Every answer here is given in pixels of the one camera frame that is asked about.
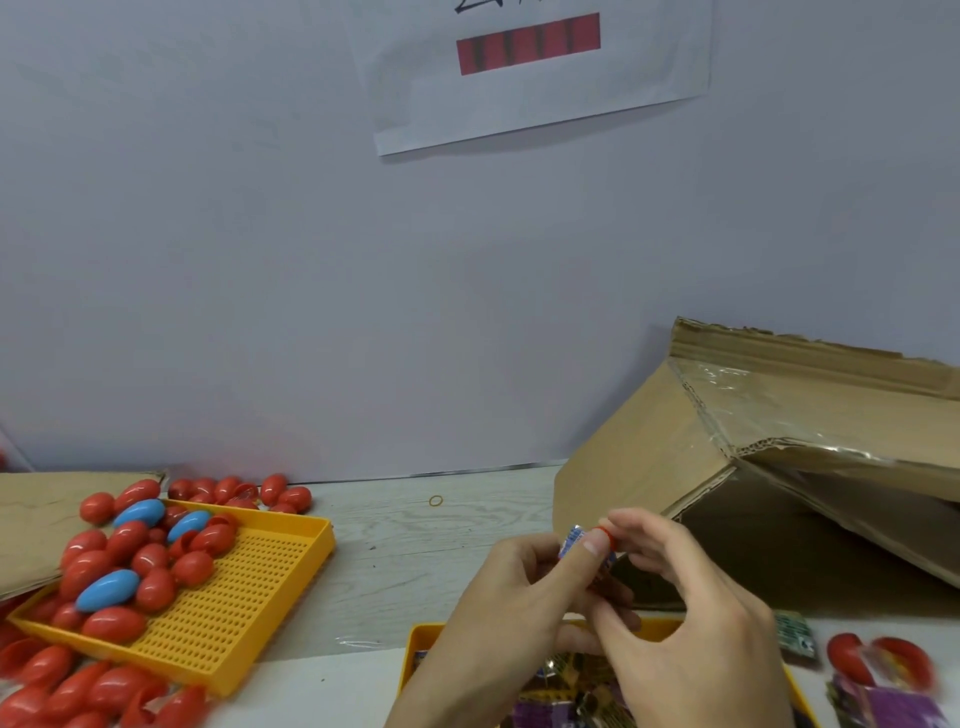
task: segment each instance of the gray wall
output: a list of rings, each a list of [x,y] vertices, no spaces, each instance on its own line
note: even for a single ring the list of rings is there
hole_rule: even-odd
[[[960,6],[717,0],[713,56],[380,159],[329,0],[0,0],[0,424],[355,478],[568,454],[676,314],[960,363]]]

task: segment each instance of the person's left hand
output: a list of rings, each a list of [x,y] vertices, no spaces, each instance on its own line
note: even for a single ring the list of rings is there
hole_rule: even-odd
[[[493,546],[436,644],[403,691],[387,728],[442,725],[492,728],[510,712],[523,685],[557,652],[602,654],[595,635],[564,624],[577,612],[611,542],[599,528],[557,561],[555,534],[507,539]],[[633,593],[605,577],[591,589],[628,626]]]

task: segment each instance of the fingernail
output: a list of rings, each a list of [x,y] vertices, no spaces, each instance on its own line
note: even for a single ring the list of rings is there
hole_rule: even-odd
[[[610,536],[603,528],[593,528],[582,539],[584,548],[594,556],[606,556],[611,552],[613,544]]]

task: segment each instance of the yellow basket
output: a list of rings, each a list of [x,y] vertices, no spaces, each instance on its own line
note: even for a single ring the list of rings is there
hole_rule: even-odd
[[[572,623],[584,624],[579,619],[574,620]],[[635,632],[635,634],[642,640],[647,640],[652,643],[663,642],[663,640],[676,632],[682,623],[683,621],[680,619],[644,617],[640,631]],[[430,649],[443,631],[443,622],[415,624],[413,629],[410,630],[410,635],[407,637],[407,653],[403,657],[403,671],[400,673],[400,685],[396,689],[397,695],[400,695],[403,686],[407,684],[411,675],[414,673],[414,654],[424,649]],[[790,682],[790,702],[793,703],[793,707],[810,719],[813,728],[820,728],[820,723],[817,722],[813,711],[810,710],[804,694],[794,682],[790,670],[786,669],[786,667],[784,667],[784,670],[786,671],[787,680]]]
[[[216,560],[213,576],[183,589],[147,630],[127,646],[30,621],[24,615],[58,588],[50,585],[17,607],[9,619],[49,643],[84,655],[144,667],[168,680],[203,685],[220,697],[233,693],[260,650],[333,551],[327,519],[182,501],[190,510],[231,513],[240,522],[233,549]]]

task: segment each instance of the paper on wall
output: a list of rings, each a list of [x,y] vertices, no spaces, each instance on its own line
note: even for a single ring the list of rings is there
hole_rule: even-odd
[[[341,0],[389,155],[704,93],[712,0]]]

